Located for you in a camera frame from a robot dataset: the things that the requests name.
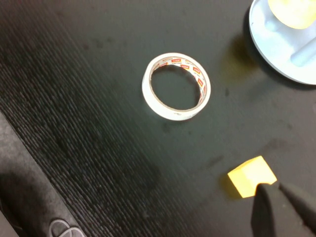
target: black table surface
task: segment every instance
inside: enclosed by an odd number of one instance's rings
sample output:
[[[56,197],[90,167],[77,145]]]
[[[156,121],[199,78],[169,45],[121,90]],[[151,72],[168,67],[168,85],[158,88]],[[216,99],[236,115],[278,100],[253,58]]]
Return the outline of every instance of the black table surface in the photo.
[[[233,198],[224,177],[257,155],[316,196],[314,87],[249,57],[250,4],[2,0],[0,111],[88,236],[251,236],[253,198]],[[188,121],[142,96],[147,64],[166,52],[211,80]],[[195,101],[177,72],[155,77],[166,103]]]

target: white plastic dish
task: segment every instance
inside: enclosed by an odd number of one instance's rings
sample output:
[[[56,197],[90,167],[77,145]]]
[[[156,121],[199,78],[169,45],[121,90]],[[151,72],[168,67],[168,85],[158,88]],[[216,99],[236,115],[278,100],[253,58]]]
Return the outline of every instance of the white plastic dish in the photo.
[[[287,78],[316,85],[316,22],[297,30],[281,23],[268,0],[254,0],[249,12],[251,37],[263,58]]]

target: ribbed black surface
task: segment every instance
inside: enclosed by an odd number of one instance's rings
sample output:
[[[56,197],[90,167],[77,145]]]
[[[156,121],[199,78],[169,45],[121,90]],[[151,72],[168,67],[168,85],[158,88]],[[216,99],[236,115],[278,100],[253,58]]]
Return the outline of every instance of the ribbed black surface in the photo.
[[[249,4],[1,2],[0,110],[88,236],[250,236],[252,199],[228,198],[221,177],[255,155],[315,187],[315,93],[247,58]],[[169,51],[212,80],[187,122],[141,95],[146,65]]]

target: yellow sponge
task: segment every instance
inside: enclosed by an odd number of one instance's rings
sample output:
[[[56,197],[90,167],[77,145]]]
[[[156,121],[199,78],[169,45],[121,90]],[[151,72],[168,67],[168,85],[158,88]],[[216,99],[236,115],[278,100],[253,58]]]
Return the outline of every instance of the yellow sponge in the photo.
[[[246,161],[228,176],[243,198],[255,196],[258,184],[273,184],[277,180],[262,156]]]

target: tape roll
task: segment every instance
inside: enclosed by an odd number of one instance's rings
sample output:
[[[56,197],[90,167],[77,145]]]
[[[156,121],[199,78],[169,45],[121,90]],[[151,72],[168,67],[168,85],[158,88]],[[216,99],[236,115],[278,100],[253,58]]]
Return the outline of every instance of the tape roll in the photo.
[[[198,83],[200,97],[197,105],[188,110],[173,109],[161,102],[155,95],[152,87],[154,70],[166,65],[174,65],[189,71]],[[193,58],[181,53],[165,53],[154,58],[148,65],[142,82],[144,98],[149,107],[165,119],[182,121],[195,116],[207,104],[211,95],[211,83],[204,68]]]

